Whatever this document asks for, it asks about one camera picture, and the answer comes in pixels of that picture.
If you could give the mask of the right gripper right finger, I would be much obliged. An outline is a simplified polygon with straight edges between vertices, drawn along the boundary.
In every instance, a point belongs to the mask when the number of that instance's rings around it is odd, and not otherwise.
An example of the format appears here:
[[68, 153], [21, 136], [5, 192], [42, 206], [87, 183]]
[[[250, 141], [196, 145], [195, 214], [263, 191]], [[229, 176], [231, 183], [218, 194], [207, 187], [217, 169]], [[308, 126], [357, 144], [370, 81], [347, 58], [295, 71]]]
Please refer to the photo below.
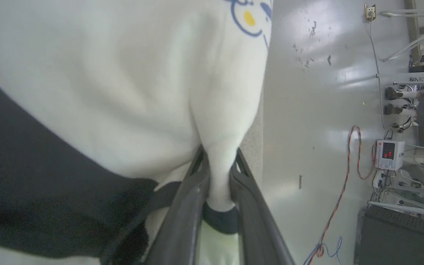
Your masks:
[[241, 149], [230, 170], [229, 186], [238, 209], [241, 265], [294, 265]]

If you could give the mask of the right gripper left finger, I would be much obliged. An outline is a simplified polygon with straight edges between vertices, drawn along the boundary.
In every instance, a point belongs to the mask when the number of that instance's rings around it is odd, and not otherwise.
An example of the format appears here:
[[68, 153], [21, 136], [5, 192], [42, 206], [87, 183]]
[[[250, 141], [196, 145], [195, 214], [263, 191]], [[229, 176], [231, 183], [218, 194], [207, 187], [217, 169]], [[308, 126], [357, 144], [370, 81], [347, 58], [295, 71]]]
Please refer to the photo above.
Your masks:
[[200, 146], [151, 245], [146, 265], [197, 263], [202, 208], [208, 197], [209, 186], [208, 156]]

